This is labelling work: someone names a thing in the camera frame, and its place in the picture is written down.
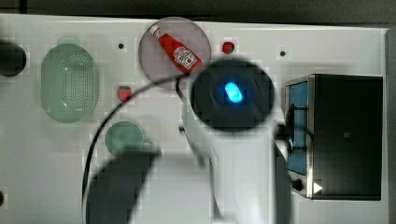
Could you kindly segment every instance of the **green colander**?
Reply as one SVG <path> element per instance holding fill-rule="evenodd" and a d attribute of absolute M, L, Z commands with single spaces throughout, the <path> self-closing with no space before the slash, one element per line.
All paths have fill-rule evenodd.
<path fill-rule="evenodd" d="M 41 104 L 62 123 L 86 118 L 99 95 L 98 69 L 76 37 L 61 37 L 41 65 Z"/>

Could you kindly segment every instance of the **black cord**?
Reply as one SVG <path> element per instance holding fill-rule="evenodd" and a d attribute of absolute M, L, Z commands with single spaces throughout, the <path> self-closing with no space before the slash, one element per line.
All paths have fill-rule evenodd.
<path fill-rule="evenodd" d="M 180 90 L 180 80 L 181 80 L 182 78 L 183 78 L 183 77 L 178 77 L 178 78 L 176 79 L 176 83 L 175 83 L 176 93 L 177 93 L 178 97 L 180 97 L 181 100 L 183 100 L 183 98 L 184 98 L 183 92 L 181 92 L 181 90 Z"/>
<path fill-rule="evenodd" d="M 93 150 L 95 148 L 96 142 L 99 138 L 99 134 L 100 132 L 103 130 L 103 128 L 106 126 L 106 124 L 108 123 L 108 121 L 114 116 L 115 113 L 117 113 L 124 105 L 126 105 L 129 101 L 131 101 L 132 99 L 134 99 L 136 97 L 136 95 L 140 94 L 143 91 L 147 91 L 149 88 L 156 86 L 156 85 L 161 85 L 163 83 L 166 82 L 170 82 L 173 81 L 175 79 L 181 79 L 182 77 L 187 77 L 189 74 L 184 74 L 184 75 L 177 75 L 177 76 L 172 76 L 172 77 L 165 77 L 163 79 L 160 79 L 158 81 L 154 81 L 151 82 L 150 84 L 142 87 L 141 89 L 138 89 L 136 91 L 134 91 L 133 95 L 131 97 L 129 97 L 125 102 L 120 103 L 119 105 L 117 105 L 117 107 L 115 107 L 111 113 L 109 115 L 107 115 L 107 117 L 103 120 L 102 124 L 99 126 L 98 130 L 96 131 L 96 134 L 94 136 L 94 138 L 92 139 L 91 145 L 90 145 L 90 149 L 88 151 L 88 156 L 87 156 L 87 160 L 85 161 L 85 167 L 84 167 L 84 176 L 82 179 L 82 191 L 81 191 L 81 212 L 83 213 L 84 209 L 83 209 L 83 204 L 84 204 L 84 196 L 86 194 L 86 189 L 87 189 L 87 184 L 88 184 L 88 175 L 90 173 L 90 166 L 91 166 L 91 159 L 92 159 L 92 154 L 93 154 Z"/>

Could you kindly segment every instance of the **pink plate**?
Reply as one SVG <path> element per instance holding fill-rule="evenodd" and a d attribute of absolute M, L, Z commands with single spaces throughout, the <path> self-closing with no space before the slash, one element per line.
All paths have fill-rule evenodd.
<path fill-rule="evenodd" d="M 209 40 L 205 32 L 197 24 L 180 17 L 164 18 L 154 24 L 162 27 L 166 33 L 191 49 L 201 58 L 204 66 L 210 62 L 211 48 Z M 182 74 L 166 55 L 157 39 L 151 35 L 149 32 L 150 27 L 143 34 L 138 51 L 140 66 L 146 77 L 151 81 L 156 81 L 163 77 Z M 175 82 L 164 83 L 160 86 L 167 90 L 174 90 Z M 180 84 L 180 88 L 182 90 L 186 88 L 184 82 Z"/>

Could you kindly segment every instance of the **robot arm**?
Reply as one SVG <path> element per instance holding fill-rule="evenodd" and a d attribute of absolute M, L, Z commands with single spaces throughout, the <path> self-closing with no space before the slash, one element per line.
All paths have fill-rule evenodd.
<path fill-rule="evenodd" d="M 192 75 L 186 98 L 185 133 L 212 161 L 220 214 L 238 224 L 276 223 L 271 79 L 254 64 L 218 61 Z"/>

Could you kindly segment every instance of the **toaster oven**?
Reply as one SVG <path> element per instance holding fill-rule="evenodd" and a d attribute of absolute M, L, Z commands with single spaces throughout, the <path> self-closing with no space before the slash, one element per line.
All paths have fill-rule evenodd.
<path fill-rule="evenodd" d="M 308 199 L 381 199 L 382 77 L 314 74 L 285 85 L 292 190 Z"/>

